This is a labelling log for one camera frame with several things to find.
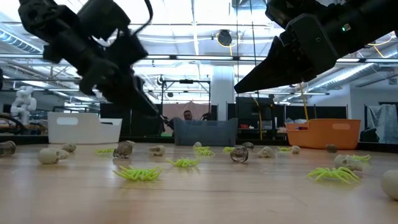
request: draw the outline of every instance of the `green plastic spider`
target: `green plastic spider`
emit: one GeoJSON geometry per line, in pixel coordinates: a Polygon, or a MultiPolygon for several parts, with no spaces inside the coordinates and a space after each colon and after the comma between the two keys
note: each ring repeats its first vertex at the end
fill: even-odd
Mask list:
{"type": "Polygon", "coordinates": [[[289,152],[290,151],[290,147],[278,147],[278,149],[281,152],[289,152]]]}
{"type": "Polygon", "coordinates": [[[163,171],[160,167],[155,167],[153,169],[135,169],[133,166],[129,165],[130,169],[120,166],[121,172],[114,170],[113,172],[125,179],[133,181],[154,181],[158,178],[160,173],[163,171]]]}
{"type": "Polygon", "coordinates": [[[353,155],[353,158],[354,158],[354,159],[357,159],[357,160],[360,160],[360,161],[363,161],[363,162],[367,162],[367,161],[369,161],[372,157],[371,157],[371,155],[367,155],[367,156],[356,156],[356,155],[353,155]]]}
{"type": "Polygon", "coordinates": [[[206,146],[206,147],[194,147],[193,149],[198,151],[198,150],[209,150],[209,148],[210,148],[209,146],[206,146]]]}
{"type": "Polygon", "coordinates": [[[106,154],[106,153],[112,153],[114,149],[97,149],[95,153],[97,154],[106,154]]]}
{"type": "Polygon", "coordinates": [[[359,177],[353,173],[353,171],[345,168],[345,167],[340,167],[338,169],[333,168],[330,170],[329,168],[316,168],[315,170],[311,171],[307,177],[312,177],[317,175],[317,178],[315,178],[315,181],[318,181],[322,177],[326,178],[337,178],[343,181],[346,184],[351,184],[349,180],[353,180],[354,182],[359,183],[359,177]]]}
{"type": "Polygon", "coordinates": [[[181,159],[177,159],[176,162],[171,161],[170,159],[167,159],[167,162],[177,166],[177,167],[184,167],[187,168],[189,166],[196,166],[198,165],[198,163],[200,162],[200,159],[196,159],[196,160],[190,160],[188,158],[184,158],[182,157],[181,159]]]}
{"type": "Polygon", "coordinates": [[[208,149],[197,149],[196,154],[201,155],[201,156],[215,156],[216,154],[208,149]]]}
{"type": "Polygon", "coordinates": [[[231,153],[233,150],[235,149],[235,147],[225,147],[223,152],[225,153],[231,153]]]}

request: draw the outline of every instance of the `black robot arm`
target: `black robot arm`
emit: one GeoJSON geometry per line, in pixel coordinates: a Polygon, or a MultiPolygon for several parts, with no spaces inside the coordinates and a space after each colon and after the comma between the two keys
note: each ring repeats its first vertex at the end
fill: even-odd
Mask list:
{"type": "Polygon", "coordinates": [[[398,29],[396,0],[269,0],[266,15],[285,29],[267,58],[236,84],[238,93],[307,82],[337,59],[398,29]]]}
{"type": "MultiPolygon", "coordinates": [[[[82,77],[79,87],[86,95],[93,88],[117,105],[134,108],[155,116],[158,111],[142,91],[144,81],[134,76],[132,65],[148,56],[139,39],[139,30],[131,33],[130,19],[113,0],[89,0],[75,14],[53,0],[19,0],[18,9],[25,30],[48,43],[43,58],[53,63],[65,59],[82,77]],[[107,41],[114,32],[116,40],[104,47],[96,39],[107,41]]],[[[153,11],[145,0],[149,20],[153,11]]]]}

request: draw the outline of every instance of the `white column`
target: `white column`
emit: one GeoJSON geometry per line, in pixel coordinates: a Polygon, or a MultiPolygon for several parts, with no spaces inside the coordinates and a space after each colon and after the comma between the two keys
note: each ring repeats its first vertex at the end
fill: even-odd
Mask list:
{"type": "Polygon", "coordinates": [[[211,77],[212,105],[218,105],[218,120],[226,121],[227,103],[234,103],[234,68],[214,66],[211,77]]]}

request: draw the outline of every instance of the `desk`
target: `desk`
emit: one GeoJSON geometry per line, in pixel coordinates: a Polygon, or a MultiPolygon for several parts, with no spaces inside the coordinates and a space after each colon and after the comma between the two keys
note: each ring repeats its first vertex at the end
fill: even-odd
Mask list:
{"type": "MultiPolygon", "coordinates": [[[[231,162],[222,148],[190,171],[165,158],[193,157],[191,147],[166,144],[163,157],[152,157],[136,144],[130,160],[97,156],[96,149],[116,145],[78,146],[57,165],[40,165],[46,145],[20,146],[0,158],[0,223],[396,223],[398,202],[384,195],[380,176],[398,169],[398,155],[370,152],[369,170],[359,185],[305,176],[316,167],[331,167],[336,155],[303,149],[299,155],[278,153],[261,159],[254,152],[247,164],[231,162]],[[112,173],[118,166],[164,168],[157,182],[130,182],[112,173]]],[[[367,152],[343,151],[366,155],[367,152]]]]}

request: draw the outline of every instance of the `blue-gray plastic bin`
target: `blue-gray plastic bin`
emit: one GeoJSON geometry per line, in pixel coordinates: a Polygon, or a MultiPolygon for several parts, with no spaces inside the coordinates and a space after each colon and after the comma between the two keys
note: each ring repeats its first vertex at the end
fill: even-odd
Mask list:
{"type": "Polygon", "coordinates": [[[183,121],[174,118],[174,139],[176,146],[235,146],[238,133],[238,119],[229,121],[183,121]]]}

